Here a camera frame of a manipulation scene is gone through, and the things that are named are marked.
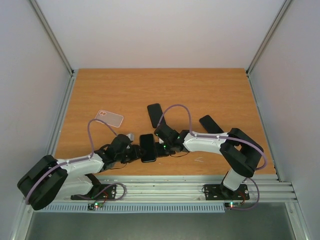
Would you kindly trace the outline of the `white phone case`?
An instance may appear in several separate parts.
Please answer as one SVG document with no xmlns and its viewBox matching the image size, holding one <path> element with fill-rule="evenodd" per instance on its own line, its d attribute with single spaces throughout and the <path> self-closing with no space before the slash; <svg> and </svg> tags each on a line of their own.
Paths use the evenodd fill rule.
<svg viewBox="0 0 320 240">
<path fill-rule="evenodd" d="M 97 112 L 95 118 L 115 128 L 119 128 L 124 120 L 123 115 L 102 109 Z"/>
</svg>

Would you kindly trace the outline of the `black silicone phone case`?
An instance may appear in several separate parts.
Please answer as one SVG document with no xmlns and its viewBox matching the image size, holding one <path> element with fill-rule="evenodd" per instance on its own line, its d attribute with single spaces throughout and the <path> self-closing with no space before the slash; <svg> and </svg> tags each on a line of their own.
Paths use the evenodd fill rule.
<svg viewBox="0 0 320 240">
<path fill-rule="evenodd" d="M 154 129 L 157 128 L 160 118 L 163 115 L 163 110 L 159 103 L 153 103 L 147 106 L 147 112 Z"/>
</svg>

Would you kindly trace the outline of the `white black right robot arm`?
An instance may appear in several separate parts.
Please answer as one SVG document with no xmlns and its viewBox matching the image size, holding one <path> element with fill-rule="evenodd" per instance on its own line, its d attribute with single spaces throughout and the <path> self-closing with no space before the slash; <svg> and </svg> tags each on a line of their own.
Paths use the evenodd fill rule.
<svg viewBox="0 0 320 240">
<path fill-rule="evenodd" d="M 178 133 L 168 125 L 161 124 L 154 133 L 163 141 L 163 147 L 169 153 L 206 152 L 223 156 L 230 170 L 224 176 L 218 194 L 225 200 L 238 193 L 242 182 L 259 169 L 260 159 L 266 158 L 263 148 L 238 128 L 220 133 L 190 130 Z"/>
</svg>

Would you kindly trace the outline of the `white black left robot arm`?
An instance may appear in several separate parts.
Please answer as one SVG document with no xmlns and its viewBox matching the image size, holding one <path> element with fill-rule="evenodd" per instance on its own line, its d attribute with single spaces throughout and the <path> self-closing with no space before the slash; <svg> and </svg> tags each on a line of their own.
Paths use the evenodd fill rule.
<svg viewBox="0 0 320 240">
<path fill-rule="evenodd" d="M 71 159 L 42 157 L 17 183 L 25 203 L 41 210 L 55 199 L 113 200 L 107 193 L 111 184 L 102 184 L 95 174 L 110 170 L 116 163 L 128 164 L 141 158 L 141 147 L 124 134 L 117 135 L 93 153 Z"/>
</svg>

